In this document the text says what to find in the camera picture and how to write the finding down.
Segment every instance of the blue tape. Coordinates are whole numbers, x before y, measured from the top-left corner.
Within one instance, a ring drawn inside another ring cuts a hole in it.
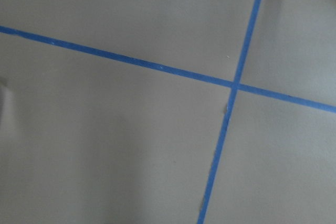
[[[87,54],[96,55],[96,56],[100,56],[100,57],[107,58],[107,59],[121,61],[121,62],[129,63],[132,65],[141,66],[144,68],[150,68],[150,69],[154,69],[154,70],[161,71],[161,72],[171,73],[171,74],[175,74],[178,76],[183,76],[183,77],[187,77],[190,79],[208,82],[208,83],[212,83],[212,84],[216,84],[216,85],[220,85],[220,86],[224,86],[228,88],[231,88],[232,86],[232,82],[228,80],[223,80],[220,78],[207,76],[205,74],[195,73],[195,72],[191,72],[191,71],[187,71],[183,69],[173,68],[173,67],[169,67],[166,65],[162,65],[162,64],[158,64],[158,63],[154,63],[154,62],[150,62],[146,60],[140,60],[137,58],[114,54],[112,52],[99,50],[99,49],[92,48],[92,47],[86,47],[86,46],[82,46],[82,45],[71,43],[71,42],[66,42],[66,41],[59,40],[59,39],[49,38],[46,36],[27,33],[25,31],[15,30],[12,28],[4,27],[4,26],[0,26],[0,33],[16,35],[16,36],[20,36],[26,39],[42,42],[42,43],[46,43],[46,44],[50,44],[50,45],[54,45],[58,47],[63,47],[63,48],[67,48],[67,49],[71,49],[71,50],[75,50],[79,52],[84,52]]]
[[[282,100],[286,102],[291,102],[291,103],[311,107],[314,109],[336,113],[336,106],[327,105],[327,104],[320,103],[320,102],[314,102],[314,101],[299,98],[299,97],[292,97],[291,95],[282,94],[282,93],[278,93],[278,92],[274,92],[274,91],[270,91],[266,89],[260,89],[260,88],[252,87],[252,86],[245,85],[245,84],[240,84],[239,90],[253,93],[253,94],[262,95],[265,97],[274,98],[277,100]]]
[[[231,118],[231,115],[232,115],[232,111],[233,111],[233,108],[234,108],[234,105],[235,105],[235,100],[236,100],[236,96],[237,96],[237,92],[238,92],[239,83],[240,83],[240,80],[241,80],[241,76],[243,74],[243,69],[244,69],[249,45],[250,45],[250,42],[251,42],[253,30],[254,30],[254,27],[255,27],[256,20],[257,20],[260,3],[261,3],[261,0],[254,0],[254,4],[253,4],[252,11],[251,11],[250,19],[249,19],[248,26],[247,26],[246,33],[245,33],[245,39],[244,39],[244,43],[243,43],[243,46],[242,46],[242,51],[240,53],[239,62],[238,62],[238,66],[237,66],[237,69],[236,69],[235,79],[234,79],[234,82],[233,82],[233,85],[232,85],[231,93],[230,93],[228,104],[227,104],[227,111],[226,111],[226,113],[224,115],[224,118],[223,118],[222,127],[220,129],[220,134],[219,134],[219,138],[218,138],[218,141],[217,141],[214,158],[213,158],[213,161],[212,161],[208,181],[207,181],[206,188],[205,188],[205,193],[204,193],[204,196],[203,196],[203,205],[202,205],[202,208],[201,208],[200,213],[198,215],[197,224],[203,224],[204,220],[205,220],[206,211],[207,211],[207,208],[208,208],[208,205],[209,205],[212,189],[213,189],[213,186],[214,186],[214,181],[215,181],[219,161],[220,161],[220,158],[221,158],[220,156],[222,154],[227,129],[228,129],[230,118]]]

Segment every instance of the intersection of blue lines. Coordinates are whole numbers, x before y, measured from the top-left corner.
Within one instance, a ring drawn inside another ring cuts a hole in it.
[[[112,52],[67,42],[64,40],[54,39],[54,38],[50,38],[50,37],[46,37],[42,35],[28,33],[28,32],[21,31],[21,30],[12,29],[9,27],[0,26],[0,33],[19,36],[19,37],[23,37],[29,40],[34,40],[34,41],[62,47],[62,48],[67,48],[67,49],[74,50],[74,51],[84,52],[86,54],[104,57],[104,58],[121,61],[121,62],[125,62],[128,64],[136,65],[136,66],[141,66],[141,67],[145,67],[145,68],[149,68],[149,69],[153,69],[153,70],[157,70],[161,72],[166,72],[166,73],[183,76],[183,77],[190,78],[190,79],[195,79],[198,81],[208,82],[208,83],[212,83],[215,85],[231,88],[228,105],[227,105],[227,112],[225,113],[224,118],[223,118],[222,127],[220,130],[213,162],[211,165],[211,170],[210,170],[207,185],[205,188],[203,204],[202,204],[199,216],[198,216],[197,224],[203,224],[205,220],[211,192],[213,189],[219,160],[221,158],[220,156],[223,150],[226,132],[228,129],[230,117],[231,117],[231,114],[234,108],[236,95],[238,91],[249,92],[249,93],[253,93],[256,95],[262,95],[262,96],[277,99],[277,100],[282,100],[282,101],[291,102],[291,103],[295,103],[295,104],[299,104],[303,106],[308,106],[308,107],[319,109],[319,110],[336,113],[336,106],[332,106],[332,105],[328,105],[328,104],[324,104],[320,102],[315,102],[315,101],[311,101],[311,100],[303,99],[299,97],[293,97],[287,94],[265,90],[265,89],[261,89],[258,87],[253,87],[253,86],[240,83],[246,57],[248,54],[250,41],[253,35],[254,26],[257,20],[257,16],[258,16],[260,3],[261,3],[261,0],[254,0],[254,5],[251,11],[248,27],[246,29],[245,39],[244,39],[244,43],[242,46],[242,51],[240,53],[239,62],[237,65],[234,81],[215,78],[212,76],[207,76],[205,74],[200,74],[200,73],[187,71],[187,70],[183,70],[179,68],[173,68],[173,67],[162,65],[159,63],[155,63],[155,62],[132,58],[132,57],[124,56],[124,55],[119,55],[119,54],[115,54]]]

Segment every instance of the gray floor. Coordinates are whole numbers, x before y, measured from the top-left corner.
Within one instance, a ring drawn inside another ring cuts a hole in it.
[[[0,26],[232,81],[253,2],[0,0]],[[242,83],[335,106],[335,21],[336,0],[262,0]],[[230,88],[0,48],[0,223],[197,222]],[[334,223],[335,112],[239,91],[204,223]]]

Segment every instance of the blue tape strip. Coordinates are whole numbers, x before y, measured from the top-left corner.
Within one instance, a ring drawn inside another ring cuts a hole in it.
[[[199,216],[198,216],[197,224],[203,224],[204,220],[205,220],[205,215],[206,215],[206,211],[207,211],[207,208],[208,208],[208,205],[209,205],[211,192],[212,192],[212,189],[213,189],[213,186],[214,186],[214,181],[215,181],[219,161],[220,161],[220,158],[221,158],[220,156],[222,154],[227,129],[228,129],[230,118],[231,118],[231,115],[232,115],[232,111],[233,111],[233,108],[234,108],[234,105],[235,105],[235,100],[236,100],[236,96],[237,96],[237,92],[238,92],[239,82],[240,82],[241,76],[243,74],[243,69],[244,69],[249,45],[250,45],[250,42],[251,42],[254,26],[255,26],[255,23],[256,23],[256,20],[257,20],[260,3],[261,3],[261,0],[254,0],[253,8],[252,8],[252,11],[251,11],[250,19],[249,19],[246,34],[245,34],[245,39],[244,39],[242,51],[241,51],[240,57],[239,57],[239,62],[238,62],[238,66],[237,66],[237,70],[236,70],[236,74],[235,74],[235,79],[234,79],[232,89],[231,89],[231,93],[230,93],[229,100],[228,100],[227,111],[226,111],[226,113],[224,115],[224,118],[223,118],[222,127],[221,127],[221,130],[220,130],[220,134],[219,134],[218,142],[217,142],[217,145],[216,145],[216,150],[215,150],[213,162],[212,162],[211,169],[210,169],[210,174],[209,174],[207,185],[206,185],[206,188],[205,188],[205,193],[204,193],[204,197],[203,197],[203,205],[202,205],[202,208],[201,208]]]
[[[331,105],[327,105],[327,104],[320,103],[320,102],[314,102],[314,101],[299,98],[299,97],[292,97],[291,95],[282,94],[282,93],[278,93],[278,92],[274,92],[274,91],[270,91],[266,89],[260,89],[260,88],[252,87],[252,86],[245,85],[245,84],[240,84],[239,90],[246,91],[246,92],[253,93],[253,94],[263,95],[265,97],[270,97],[270,98],[274,98],[277,100],[282,100],[286,102],[291,102],[291,103],[311,107],[314,109],[336,113],[336,106],[331,106]]]
[[[208,82],[208,83],[212,83],[212,84],[216,84],[216,85],[220,85],[224,87],[231,88],[232,86],[232,82],[228,80],[223,80],[220,78],[207,76],[205,74],[195,73],[195,72],[191,72],[191,71],[187,71],[183,69],[173,68],[173,67],[169,67],[166,65],[162,65],[162,64],[158,64],[158,63],[154,63],[154,62],[150,62],[146,60],[140,60],[137,58],[114,54],[112,52],[107,52],[107,51],[99,50],[99,49],[92,48],[92,47],[86,47],[86,46],[82,46],[79,44],[66,42],[66,41],[59,40],[59,39],[49,38],[49,37],[45,37],[45,36],[41,36],[37,34],[27,33],[25,31],[15,30],[12,28],[4,27],[4,26],[0,26],[0,33],[16,35],[16,36],[20,36],[20,37],[34,40],[34,41],[38,41],[38,42],[42,42],[42,43],[46,43],[46,44],[50,44],[50,45],[54,45],[58,47],[63,47],[63,48],[67,48],[67,49],[71,49],[71,50],[75,50],[79,52],[85,52],[87,54],[96,55],[96,56],[100,56],[100,57],[104,57],[104,58],[108,58],[108,59],[112,59],[116,61],[121,61],[121,62],[129,63],[132,65],[141,66],[144,68],[150,68],[150,69],[154,69],[154,70],[161,71],[161,72],[171,73],[171,74],[175,74],[178,76],[183,76],[183,77],[187,77],[190,79]]]

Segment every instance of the blue line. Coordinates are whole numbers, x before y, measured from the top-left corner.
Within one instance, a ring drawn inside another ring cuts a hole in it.
[[[245,85],[245,84],[240,84],[239,90],[246,91],[246,92],[253,93],[253,94],[263,95],[265,97],[270,97],[270,98],[274,98],[277,100],[282,100],[286,102],[291,102],[291,103],[311,107],[314,109],[336,113],[336,106],[331,106],[331,105],[327,105],[327,104],[320,103],[320,102],[314,102],[314,101],[299,98],[299,97],[292,97],[291,95],[282,94],[282,93],[278,93],[278,92],[274,92],[274,91],[270,91],[266,89],[260,89],[260,88],[252,87],[252,86]]]
[[[254,26],[255,26],[255,23],[256,23],[257,16],[258,16],[260,3],[261,3],[261,0],[254,0],[253,8],[252,8],[252,11],[251,11],[250,19],[249,19],[246,34],[245,34],[245,39],[244,39],[242,51],[240,53],[239,62],[238,62],[238,66],[237,66],[237,69],[236,69],[235,79],[234,79],[234,82],[232,84],[232,89],[231,89],[231,93],[230,93],[228,104],[227,104],[227,111],[224,115],[222,127],[220,129],[220,134],[219,134],[218,142],[217,142],[217,145],[216,145],[214,158],[213,158],[213,161],[212,161],[210,174],[209,174],[207,185],[206,185],[206,188],[205,188],[205,193],[204,193],[204,197],[203,197],[203,205],[202,205],[202,208],[201,208],[199,216],[198,216],[197,224],[203,224],[204,220],[205,220],[206,211],[207,211],[207,208],[208,208],[208,205],[209,205],[211,192],[212,192],[212,189],[213,189],[213,186],[214,186],[214,181],[215,181],[219,161],[220,161],[220,158],[221,158],[220,156],[222,154],[227,129],[228,129],[230,118],[231,118],[231,115],[232,115],[232,111],[233,111],[233,108],[234,108],[234,105],[235,105],[235,100],[236,100],[236,96],[237,96],[237,92],[238,92],[239,83],[240,83],[240,80],[241,80],[241,76],[243,74],[243,69],[244,69],[249,45],[250,45],[250,42],[251,42]]]
[[[96,55],[96,56],[100,56],[103,58],[112,59],[116,61],[121,61],[121,62],[129,63],[132,65],[141,66],[144,68],[150,68],[150,69],[154,69],[154,70],[161,71],[161,72],[171,73],[171,74],[175,74],[178,76],[183,76],[183,77],[195,79],[198,81],[204,81],[204,82],[208,82],[208,83],[212,83],[212,84],[216,84],[216,85],[220,85],[224,87],[231,88],[232,86],[232,82],[228,80],[223,80],[220,78],[207,76],[204,74],[195,73],[195,72],[191,72],[191,71],[187,71],[183,69],[173,68],[173,67],[158,64],[155,62],[150,62],[150,61],[140,60],[137,58],[132,58],[132,57],[124,56],[124,55],[114,54],[112,52],[103,51],[103,50],[99,50],[99,49],[92,48],[92,47],[86,47],[86,46],[82,46],[79,44],[66,42],[64,40],[59,40],[59,39],[49,38],[49,37],[45,37],[45,36],[41,36],[37,34],[27,33],[25,31],[15,30],[12,28],[4,27],[4,26],[0,26],[0,33],[16,35],[16,36],[20,36],[20,37],[23,37],[29,40],[34,40],[34,41],[38,41],[38,42],[42,42],[42,43],[46,43],[46,44],[50,44],[50,45],[54,45],[58,47],[63,47],[63,48],[67,48],[67,49],[71,49],[71,50],[75,50],[79,52],[84,52],[87,54]]]

